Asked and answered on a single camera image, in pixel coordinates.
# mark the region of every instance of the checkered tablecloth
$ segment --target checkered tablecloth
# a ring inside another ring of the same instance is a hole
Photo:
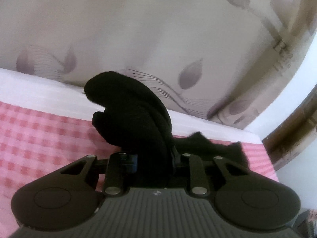
[[[277,180],[263,145],[242,147],[251,170]],[[90,121],[0,102],[0,238],[17,228],[10,200],[20,187],[86,155],[102,159],[116,151],[119,148],[105,142]]]

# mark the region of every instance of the mattress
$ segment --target mattress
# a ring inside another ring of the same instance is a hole
[[[16,228],[10,200],[21,186],[88,154],[107,158],[119,148],[91,125],[104,108],[87,100],[83,89],[0,69],[0,237]],[[242,142],[250,168],[277,180],[258,135],[182,113],[168,111],[172,132],[200,131],[215,143]]]

